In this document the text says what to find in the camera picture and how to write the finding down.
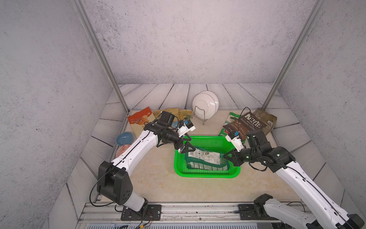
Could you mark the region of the brown Kettle chips bag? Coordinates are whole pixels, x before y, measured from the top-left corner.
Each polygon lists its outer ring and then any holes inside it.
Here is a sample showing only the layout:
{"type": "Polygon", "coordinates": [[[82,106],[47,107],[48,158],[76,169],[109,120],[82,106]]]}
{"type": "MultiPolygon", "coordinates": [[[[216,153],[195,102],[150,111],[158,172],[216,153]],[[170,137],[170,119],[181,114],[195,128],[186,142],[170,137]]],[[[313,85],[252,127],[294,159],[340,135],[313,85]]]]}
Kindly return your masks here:
{"type": "Polygon", "coordinates": [[[246,139],[246,133],[255,130],[253,123],[253,114],[247,112],[242,116],[235,113],[230,113],[220,135],[226,136],[232,131],[238,131],[242,140],[246,139]]]}

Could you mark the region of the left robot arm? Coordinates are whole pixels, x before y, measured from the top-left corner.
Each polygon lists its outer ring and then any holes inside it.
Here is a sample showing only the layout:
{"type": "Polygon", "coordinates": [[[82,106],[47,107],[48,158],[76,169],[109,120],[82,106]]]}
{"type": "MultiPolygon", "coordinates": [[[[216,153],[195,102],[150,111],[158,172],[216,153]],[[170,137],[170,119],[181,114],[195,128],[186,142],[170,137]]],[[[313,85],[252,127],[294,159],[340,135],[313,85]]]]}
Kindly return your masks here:
{"type": "Polygon", "coordinates": [[[195,151],[188,134],[195,130],[190,120],[180,120],[172,127],[175,116],[163,111],[153,121],[146,123],[139,137],[128,149],[113,161],[104,161],[98,169],[97,192],[113,203],[144,216],[148,211],[148,200],[135,193],[130,179],[133,170],[152,149],[173,144],[181,154],[195,151]]]}

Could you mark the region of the dark green chips bag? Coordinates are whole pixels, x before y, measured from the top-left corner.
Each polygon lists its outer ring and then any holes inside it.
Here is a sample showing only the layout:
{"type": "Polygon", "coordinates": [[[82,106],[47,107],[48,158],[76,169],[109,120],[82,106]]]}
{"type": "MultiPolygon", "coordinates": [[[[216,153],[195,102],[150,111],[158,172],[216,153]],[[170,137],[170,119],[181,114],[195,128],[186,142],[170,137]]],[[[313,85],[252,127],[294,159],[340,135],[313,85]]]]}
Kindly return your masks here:
{"type": "Polygon", "coordinates": [[[186,153],[185,161],[188,169],[208,171],[228,171],[230,169],[229,161],[222,154],[203,148],[196,148],[195,151],[186,153]]]}

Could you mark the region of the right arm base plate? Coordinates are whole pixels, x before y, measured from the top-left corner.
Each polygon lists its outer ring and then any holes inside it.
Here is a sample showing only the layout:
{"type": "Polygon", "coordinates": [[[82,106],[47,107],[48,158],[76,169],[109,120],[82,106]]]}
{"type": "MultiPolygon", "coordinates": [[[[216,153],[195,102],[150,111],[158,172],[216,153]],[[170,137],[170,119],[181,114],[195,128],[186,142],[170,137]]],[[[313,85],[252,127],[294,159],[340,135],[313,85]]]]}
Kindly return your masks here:
{"type": "Polygon", "coordinates": [[[261,204],[239,204],[238,214],[240,220],[267,220],[268,215],[261,204]]]}

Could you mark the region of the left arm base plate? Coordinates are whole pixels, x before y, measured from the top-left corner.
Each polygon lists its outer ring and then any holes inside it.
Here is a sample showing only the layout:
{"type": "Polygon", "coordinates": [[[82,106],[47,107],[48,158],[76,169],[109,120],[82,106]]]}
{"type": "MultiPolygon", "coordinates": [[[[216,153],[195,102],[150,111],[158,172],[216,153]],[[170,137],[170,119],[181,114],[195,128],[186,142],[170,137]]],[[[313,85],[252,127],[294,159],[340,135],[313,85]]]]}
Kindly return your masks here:
{"type": "Polygon", "coordinates": [[[121,214],[121,221],[160,221],[162,205],[148,204],[142,207],[140,211],[134,211],[124,206],[121,214]]]}

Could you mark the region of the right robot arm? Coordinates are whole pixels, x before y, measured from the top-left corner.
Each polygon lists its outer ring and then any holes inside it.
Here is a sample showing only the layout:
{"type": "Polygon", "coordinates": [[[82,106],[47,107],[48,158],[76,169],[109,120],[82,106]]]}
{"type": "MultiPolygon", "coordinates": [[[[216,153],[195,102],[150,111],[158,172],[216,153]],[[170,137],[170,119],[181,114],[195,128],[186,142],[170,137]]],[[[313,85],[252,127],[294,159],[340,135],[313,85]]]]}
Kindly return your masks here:
{"type": "Polygon", "coordinates": [[[261,163],[285,181],[309,208],[310,213],[280,203],[269,194],[254,200],[254,215],[259,219],[276,218],[295,229],[361,229],[365,226],[357,214],[350,214],[337,205],[301,168],[291,153],[283,147],[271,147],[263,131],[246,134],[246,148],[239,132],[231,132],[226,140],[234,149],[224,158],[239,167],[244,163],[261,163]]]}

